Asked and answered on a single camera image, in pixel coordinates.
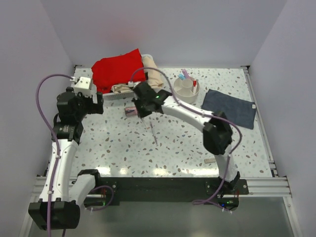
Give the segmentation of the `blue white eraser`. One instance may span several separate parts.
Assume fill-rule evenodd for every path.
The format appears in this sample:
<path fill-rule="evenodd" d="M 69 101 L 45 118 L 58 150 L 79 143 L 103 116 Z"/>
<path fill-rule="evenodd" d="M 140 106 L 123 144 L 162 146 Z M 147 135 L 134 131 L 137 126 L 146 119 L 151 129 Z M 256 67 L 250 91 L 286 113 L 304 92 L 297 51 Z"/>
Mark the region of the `blue white eraser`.
<path fill-rule="evenodd" d="M 182 74 L 179 74 L 178 77 L 181 79 L 181 80 L 184 80 L 185 77 L 182 75 Z"/>

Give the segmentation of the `pink purple correction tape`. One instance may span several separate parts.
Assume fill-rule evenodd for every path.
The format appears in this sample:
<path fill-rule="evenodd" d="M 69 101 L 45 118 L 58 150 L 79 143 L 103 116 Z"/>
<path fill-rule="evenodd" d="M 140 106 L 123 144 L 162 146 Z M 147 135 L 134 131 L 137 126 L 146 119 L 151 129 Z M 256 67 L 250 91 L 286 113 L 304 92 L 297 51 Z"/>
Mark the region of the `pink purple correction tape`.
<path fill-rule="evenodd" d="M 189 79 L 189 78 L 190 78 L 188 72 L 187 72 L 185 69 L 182 70 L 182 74 L 183 74 L 183 76 L 184 76 L 186 79 Z"/>

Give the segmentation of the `red cap white marker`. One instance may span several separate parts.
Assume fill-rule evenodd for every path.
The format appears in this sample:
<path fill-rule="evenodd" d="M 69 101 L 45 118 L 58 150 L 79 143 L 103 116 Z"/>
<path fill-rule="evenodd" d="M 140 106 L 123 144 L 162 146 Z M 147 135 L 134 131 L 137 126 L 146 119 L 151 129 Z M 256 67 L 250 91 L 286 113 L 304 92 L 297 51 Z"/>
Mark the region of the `red cap white marker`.
<path fill-rule="evenodd" d="M 198 80 L 195 79 L 193 81 L 193 94 L 195 95 L 197 93 L 197 85 L 198 85 Z"/>

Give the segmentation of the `beige small eraser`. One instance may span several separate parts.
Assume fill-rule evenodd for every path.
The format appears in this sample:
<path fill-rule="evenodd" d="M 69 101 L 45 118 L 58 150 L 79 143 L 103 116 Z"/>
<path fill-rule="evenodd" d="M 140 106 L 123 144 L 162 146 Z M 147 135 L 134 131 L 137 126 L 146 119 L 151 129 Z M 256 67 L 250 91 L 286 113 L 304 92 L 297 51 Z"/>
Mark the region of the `beige small eraser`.
<path fill-rule="evenodd" d="M 213 163 L 215 161 L 216 161 L 215 158 L 208 158 L 204 160 L 204 163 Z"/>

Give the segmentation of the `peach cap white marker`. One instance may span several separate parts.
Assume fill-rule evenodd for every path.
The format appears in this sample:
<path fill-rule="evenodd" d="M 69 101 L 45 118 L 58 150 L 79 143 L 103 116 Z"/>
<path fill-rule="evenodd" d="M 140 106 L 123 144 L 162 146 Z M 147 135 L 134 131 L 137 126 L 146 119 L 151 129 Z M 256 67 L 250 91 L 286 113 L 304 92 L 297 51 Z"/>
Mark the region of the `peach cap white marker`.
<path fill-rule="evenodd" d="M 143 118 L 141 118 L 141 122 L 146 130 L 150 128 Z"/>

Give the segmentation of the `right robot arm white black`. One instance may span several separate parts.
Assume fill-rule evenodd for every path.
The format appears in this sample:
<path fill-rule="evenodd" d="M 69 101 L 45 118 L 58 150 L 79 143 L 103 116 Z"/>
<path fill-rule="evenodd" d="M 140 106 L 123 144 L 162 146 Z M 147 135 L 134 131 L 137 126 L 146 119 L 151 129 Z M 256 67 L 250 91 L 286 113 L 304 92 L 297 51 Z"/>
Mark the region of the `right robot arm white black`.
<path fill-rule="evenodd" d="M 155 92 L 146 82 L 141 82 L 133 89 L 132 99 L 140 118 L 152 113 L 166 114 L 180 119 L 202 133 L 204 148 L 214 155 L 219 170 L 220 189 L 231 194 L 237 189 L 240 173 L 232 156 L 231 123 L 224 112 L 213 113 L 178 100 L 166 90 Z"/>

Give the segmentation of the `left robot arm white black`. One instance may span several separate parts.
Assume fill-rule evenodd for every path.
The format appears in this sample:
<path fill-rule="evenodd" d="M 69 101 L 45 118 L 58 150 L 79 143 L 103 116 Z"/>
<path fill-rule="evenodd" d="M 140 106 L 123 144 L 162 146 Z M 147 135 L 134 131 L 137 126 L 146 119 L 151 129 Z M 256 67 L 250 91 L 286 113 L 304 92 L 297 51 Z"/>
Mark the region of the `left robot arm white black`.
<path fill-rule="evenodd" d="M 75 229 L 80 209 L 88 193 L 102 189 L 100 173 L 96 169 L 79 172 L 73 186 L 70 176 L 75 154 L 83 132 L 82 120 L 87 114 L 103 114 L 103 95 L 75 93 L 68 87 L 57 96 L 58 113 L 53 121 L 52 155 L 46 183 L 37 202 L 29 205 L 28 213 L 41 230 Z"/>

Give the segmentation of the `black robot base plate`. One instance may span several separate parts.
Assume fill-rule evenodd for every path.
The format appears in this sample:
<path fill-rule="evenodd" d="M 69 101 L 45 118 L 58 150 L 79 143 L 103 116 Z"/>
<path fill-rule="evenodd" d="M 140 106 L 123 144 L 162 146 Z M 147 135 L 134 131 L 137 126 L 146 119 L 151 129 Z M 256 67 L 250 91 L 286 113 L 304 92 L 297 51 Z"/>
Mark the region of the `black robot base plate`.
<path fill-rule="evenodd" d="M 101 207 L 119 205 L 121 202 L 192 202 L 196 199 L 207 199 L 213 195 L 221 183 L 220 178 L 133 178 L 102 177 L 100 185 L 110 186 L 111 191 L 101 188 L 92 191 L 84 200 L 84 206 Z"/>

